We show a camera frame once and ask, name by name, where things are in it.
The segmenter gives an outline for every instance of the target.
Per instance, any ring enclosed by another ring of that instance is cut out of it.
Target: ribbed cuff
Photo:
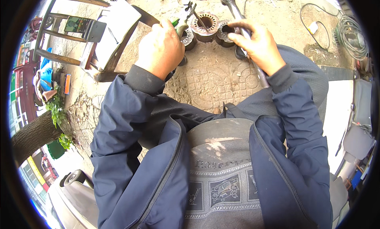
[[[133,90],[138,90],[149,95],[156,95],[165,82],[149,71],[132,65],[130,71],[125,75],[124,83]]]
[[[292,84],[294,84],[298,76],[295,74],[289,64],[284,65],[280,70],[278,70],[272,76],[266,78],[269,84],[273,88],[275,94],[283,92],[288,89]]]

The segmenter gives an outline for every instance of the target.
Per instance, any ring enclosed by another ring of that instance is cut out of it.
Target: tree trunk
[[[43,145],[57,140],[62,130],[55,128],[51,112],[47,111],[12,136],[13,155],[19,166]]]

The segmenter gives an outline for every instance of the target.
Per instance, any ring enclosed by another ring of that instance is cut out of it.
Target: person's left hand
[[[139,59],[135,65],[144,68],[158,78],[165,80],[182,61],[185,45],[169,20],[154,24],[139,44]]]

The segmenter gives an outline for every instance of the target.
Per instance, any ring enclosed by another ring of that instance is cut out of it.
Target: zipper
[[[124,229],[130,229],[131,227],[133,227],[140,219],[141,217],[144,215],[145,211],[148,209],[149,207],[149,204],[150,202],[152,201],[154,195],[156,194],[157,192],[157,189],[159,188],[160,184],[162,183],[162,180],[164,179],[166,173],[169,171],[169,168],[171,167],[171,164],[173,163],[174,161],[174,158],[176,157],[177,155],[177,151],[178,151],[178,146],[180,144],[180,142],[182,141],[182,128],[181,126],[178,124],[178,122],[176,122],[175,120],[169,118],[169,120],[171,122],[173,122],[175,125],[177,125],[179,127],[179,138],[178,138],[178,141],[177,141],[177,145],[174,149],[174,152],[173,152],[173,155],[171,156],[170,160],[169,160],[169,163],[168,165],[166,166],[164,172],[162,173],[158,183],[156,184],[156,186],[154,187],[153,189],[153,192],[152,194],[150,195],[149,199],[148,199],[148,202],[145,204],[144,208],[143,208],[143,211],[139,214],[139,216],[133,221],[131,222],[128,226],[126,226]]]
[[[277,159],[274,157],[273,152],[269,149],[268,145],[265,143],[264,139],[261,137],[259,131],[258,131],[257,128],[256,128],[255,123],[254,123],[253,125],[254,125],[254,131],[255,131],[255,134],[256,134],[256,136],[258,137],[259,141],[260,141],[260,145],[261,145],[261,146],[264,146],[264,149],[265,149],[266,152],[268,152],[269,155],[272,157],[274,163],[276,164],[276,167],[280,170],[281,174],[282,174],[283,177],[285,178],[286,182],[287,182],[288,185],[289,185],[290,190],[291,190],[292,193],[293,193],[294,198],[296,199],[296,201],[297,201],[299,207],[301,208],[301,211],[302,211],[303,215],[306,217],[306,219],[307,219],[309,222],[311,222],[311,223],[313,223],[314,225],[317,226],[317,224],[316,224],[315,222],[313,222],[313,221],[307,216],[307,213],[306,213],[306,211],[305,211],[305,208],[304,208],[304,206],[303,206],[301,200],[300,200],[299,197],[298,197],[298,194],[297,194],[296,188],[293,186],[292,182],[290,181],[290,179],[289,179],[288,176],[286,175],[285,171],[283,170],[283,168],[281,167],[281,165],[279,164],[279,162],[277,161]]]

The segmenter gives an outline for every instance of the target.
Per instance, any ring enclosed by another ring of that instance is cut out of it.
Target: jacket sleeve
[[[273,87],[273,103],[284,123],[288,159],[297,166],[306,184],[312,178],[328,194],[327,140],[322,136],[323,124],[310,86],[289,65],[269,77],[268,82]]]
[[[163,85],[162,80],[133,65],[109,86],[90,145],[98,228],[111,215],[140,164],[137,156],[142,148],[137,140],[157,103],[155,93]]]

